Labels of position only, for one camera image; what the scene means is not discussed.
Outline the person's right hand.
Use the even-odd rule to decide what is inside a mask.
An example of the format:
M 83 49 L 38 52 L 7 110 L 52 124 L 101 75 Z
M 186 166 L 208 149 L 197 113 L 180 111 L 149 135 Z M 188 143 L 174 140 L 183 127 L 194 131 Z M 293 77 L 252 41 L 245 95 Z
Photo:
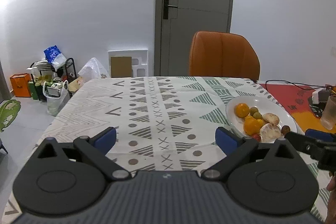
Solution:
M 336 224 L 336 180 L 332 177 L 327 185 L 327 190 L 330 192 L 329 201 L 327 204 L 327 217 L 325 224 Z

